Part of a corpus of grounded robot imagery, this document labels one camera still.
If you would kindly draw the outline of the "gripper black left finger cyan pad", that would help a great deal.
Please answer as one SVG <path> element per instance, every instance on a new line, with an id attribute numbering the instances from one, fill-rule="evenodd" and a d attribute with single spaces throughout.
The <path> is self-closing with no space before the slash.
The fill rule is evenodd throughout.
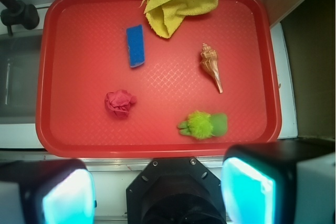
<path id="1" fill-rule="evenodd" d="M 92 174 L 79 159 L 1 163 L 1 223 L 94 223 Z"/>

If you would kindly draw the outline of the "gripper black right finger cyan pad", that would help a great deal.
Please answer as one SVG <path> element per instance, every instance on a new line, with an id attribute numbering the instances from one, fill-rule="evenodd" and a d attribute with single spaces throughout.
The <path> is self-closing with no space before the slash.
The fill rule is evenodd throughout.
<path id="1" fill-rule="evenodd" d="M 221 191 L 233 223 L 335 223 L 335 143 L 233 145 Z"/>

